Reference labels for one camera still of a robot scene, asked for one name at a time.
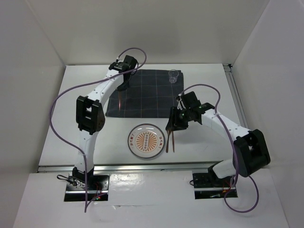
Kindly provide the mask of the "copper knife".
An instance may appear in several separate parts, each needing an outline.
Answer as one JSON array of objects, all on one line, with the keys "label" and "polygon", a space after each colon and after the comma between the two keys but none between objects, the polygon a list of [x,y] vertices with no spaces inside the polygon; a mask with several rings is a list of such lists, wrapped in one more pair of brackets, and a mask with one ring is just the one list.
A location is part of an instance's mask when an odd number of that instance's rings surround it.
[{"label": "copper knife", "polygon": [[171,132],[171,139],[172,139],[172,151],[175,152],[174,131]]}]

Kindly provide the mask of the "copper fork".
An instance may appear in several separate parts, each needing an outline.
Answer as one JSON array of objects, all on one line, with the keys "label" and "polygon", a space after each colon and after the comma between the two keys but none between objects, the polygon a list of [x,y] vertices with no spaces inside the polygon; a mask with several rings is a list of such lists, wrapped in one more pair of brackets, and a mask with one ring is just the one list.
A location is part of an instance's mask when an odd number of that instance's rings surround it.
[{"label": "copper fork", "polygon": [[122,94],[121,91],[118,91],[118,111],[121,110]]}]

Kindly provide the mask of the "dark grey checked cloth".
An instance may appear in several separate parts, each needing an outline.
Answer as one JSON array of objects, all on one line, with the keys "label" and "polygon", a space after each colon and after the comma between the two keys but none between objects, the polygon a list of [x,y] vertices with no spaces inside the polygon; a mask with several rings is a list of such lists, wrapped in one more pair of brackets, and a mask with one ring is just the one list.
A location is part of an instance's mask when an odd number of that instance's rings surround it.
[{"label": "dark grey checked cloth", "polygon": [[181,70],[175,84],[169,82],[169,70],[143,69],[130,80],[122,91],[121,110],[118,111],[118,91],[108,100],[107,117],[114,118],[168,118],[172,106],[177,106],[177,95],[184,90]]}]

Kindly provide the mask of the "patterned glass plate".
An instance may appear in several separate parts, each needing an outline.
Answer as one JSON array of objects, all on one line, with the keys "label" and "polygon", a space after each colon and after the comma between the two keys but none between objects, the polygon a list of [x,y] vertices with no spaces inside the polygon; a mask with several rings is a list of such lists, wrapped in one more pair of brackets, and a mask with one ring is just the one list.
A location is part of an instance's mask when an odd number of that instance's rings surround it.
[{"label": "patterned glass plate", "polygon": [[165,146],[165,136],[162,130],[153,124],[135,126],[127,138],[128,148],[137,158],[154,159],[161,154]]}]

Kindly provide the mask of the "clear plastic cup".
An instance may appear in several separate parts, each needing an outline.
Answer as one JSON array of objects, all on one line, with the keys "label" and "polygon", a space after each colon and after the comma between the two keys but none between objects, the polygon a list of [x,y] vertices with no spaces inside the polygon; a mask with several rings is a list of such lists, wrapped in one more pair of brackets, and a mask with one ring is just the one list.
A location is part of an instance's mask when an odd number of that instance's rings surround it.
[{"label": "clear plastic cup", "polygon": [[175,84],[179,76],[179,71],[176,69],[172,69],[169,71],[168,75],[169,75],[169,82],[171,84]]}]

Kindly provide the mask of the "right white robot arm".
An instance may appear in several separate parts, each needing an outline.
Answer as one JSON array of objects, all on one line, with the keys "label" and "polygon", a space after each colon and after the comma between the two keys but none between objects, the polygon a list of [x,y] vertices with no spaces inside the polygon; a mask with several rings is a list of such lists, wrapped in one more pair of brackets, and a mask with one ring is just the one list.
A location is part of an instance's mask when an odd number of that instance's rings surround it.
[{"label": "right white robot arm", "polygon": [[264,135],[259,129],[250,130],[238,125],[210,103],[201,103],[194,92],[180,94],[176,99],[178,105],[171,107],[165,128],[169,137],[174,131],[186,130],[189,122],[193,121],[212,129],[232,146],[231,159],[208,168],[210,185],[218,186],[224,178],[236,175],[249,177],[271,162]]}]

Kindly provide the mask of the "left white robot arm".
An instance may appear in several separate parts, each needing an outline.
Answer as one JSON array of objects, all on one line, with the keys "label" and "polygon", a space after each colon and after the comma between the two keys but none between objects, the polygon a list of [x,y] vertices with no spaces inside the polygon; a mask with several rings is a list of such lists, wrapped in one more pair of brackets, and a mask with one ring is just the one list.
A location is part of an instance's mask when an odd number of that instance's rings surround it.
[{"label": "left white robot arm", "polygon": [[82,152],[77,157],[72,176],[77,179],[78,186],[84,190],[91,188],[95,182],[93,156],[96,138],[105,124],[103,107],[117,88],[127,89],[132,73],[115,78],[113,76],[133,70],[136,66],[138,66],[138,61],[129,55],[126,55],[123,61],[113,62],[105,76],[106,80],[87,96],[79,96],[76,100],[76,123],[80,130],[79,147]]}]

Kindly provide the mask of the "copper spoon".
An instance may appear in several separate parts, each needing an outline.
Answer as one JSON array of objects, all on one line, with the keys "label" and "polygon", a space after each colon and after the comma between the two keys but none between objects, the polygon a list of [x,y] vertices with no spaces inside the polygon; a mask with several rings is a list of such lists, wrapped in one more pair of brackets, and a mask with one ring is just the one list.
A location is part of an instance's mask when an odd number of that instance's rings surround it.
[{"label": "copper spoon", "polygon": [[169,141],[170,141],[171,132],[170,132],[169,129],[167,129],[166,132],[167,132],[167,141],[166,141],[166,150],[165,151],[166,151],[166,153],[168,153],[169,152]]}]

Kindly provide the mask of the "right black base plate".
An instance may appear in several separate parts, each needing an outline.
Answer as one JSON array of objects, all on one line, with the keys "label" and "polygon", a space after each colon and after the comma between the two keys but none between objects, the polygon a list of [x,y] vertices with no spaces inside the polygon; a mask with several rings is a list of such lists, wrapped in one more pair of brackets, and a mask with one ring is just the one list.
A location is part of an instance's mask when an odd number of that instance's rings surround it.
[{"label": "right black base plate", "polygon": [[230,186],[231,176],[223,179],[213,177],[209,173],[193,173],[189,184],[194,188],[195,199],[237,198],[236,188]]}]

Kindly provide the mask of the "aluminium frame rail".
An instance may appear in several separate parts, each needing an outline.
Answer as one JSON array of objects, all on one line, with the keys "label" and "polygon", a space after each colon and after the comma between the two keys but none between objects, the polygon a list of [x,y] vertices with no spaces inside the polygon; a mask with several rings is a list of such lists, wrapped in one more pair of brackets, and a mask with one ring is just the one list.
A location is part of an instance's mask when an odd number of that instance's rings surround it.
[{"label": "aluminium frame rail", "polygon": [[[232,69],[223,64],[147,64],[145,69],[181,70],[184,86],[194,91],[202,102],[218,103],[219,111],[230,120],[247,127],[245,112],[240,102]],[[76,99],[95,88],[94,81],[103,79],[107,65],[67,66],[56,103],[42,155],[39,172],[71,171],[78,156],[80,131],[76,124]],[[172,144],[168,153],[143,160],[134,156],[128,148],[129,132],[139,124],[154,124],[164,130],[167,118],[110,118],[98,135],[94,163],[101,170],[170,169],[177,166],[204,167],[212,162],[230,159],[229,142],[212,129],[198,123],[190,123],[184,131],[176,131],[175,152]]]}]

